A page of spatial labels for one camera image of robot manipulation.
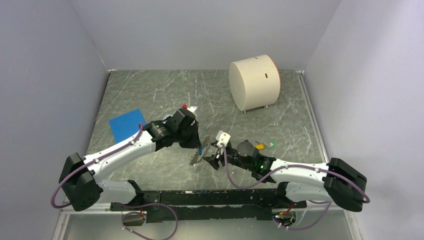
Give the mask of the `metal key organizer plate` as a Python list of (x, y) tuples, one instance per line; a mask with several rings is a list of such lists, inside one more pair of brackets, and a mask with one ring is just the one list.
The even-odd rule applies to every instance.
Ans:
[(197, 149), (194, 155), (191, 157), (189, 162), (190, 166), (195, 166), (196, 164), (199, 164), (203, 160), (203, 156), (209, 151), (211, 147), (211, 143), (213, 141), (214, 140), (209, 135), (204, 138), (201, 147)]

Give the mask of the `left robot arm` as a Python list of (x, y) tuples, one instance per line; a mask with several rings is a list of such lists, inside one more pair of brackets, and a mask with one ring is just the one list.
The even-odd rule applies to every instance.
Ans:
[(196, 106), (183, 106), (163, 120), (139, 123), (136, 133), (96, 153), (81, 157), (73, 153), (65, 160), (58, 188), (68, 199), (64, 207), (87, 210), (96, 203), (117, 203), (137, 210), (145, 203), (144, 192), (134, 180), (106, 178), (126, 164), (163, 148), (179, 144), (183, 149), (199, 149), (199, 123)]

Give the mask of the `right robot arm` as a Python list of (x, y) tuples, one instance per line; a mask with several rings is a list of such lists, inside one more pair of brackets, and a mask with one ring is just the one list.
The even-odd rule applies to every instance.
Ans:
[[(361, 212), (371, 199), (366, 194), (367, 178), (340, 158), (329, 162), (299, 163), (266, 156), (248, 140), (233, 148), (215, 141), (215, 154), (203, 159), (215, 170), (224, 167), (230, 183), (237, 189), (252, 189), (259, 184), (277, 184), (275, 202), (282, 208), (302, 201), (330, 202), (338, 207)], [(256, 181), (249, 185), (235, 183), (229, 166), (251, 172)]]

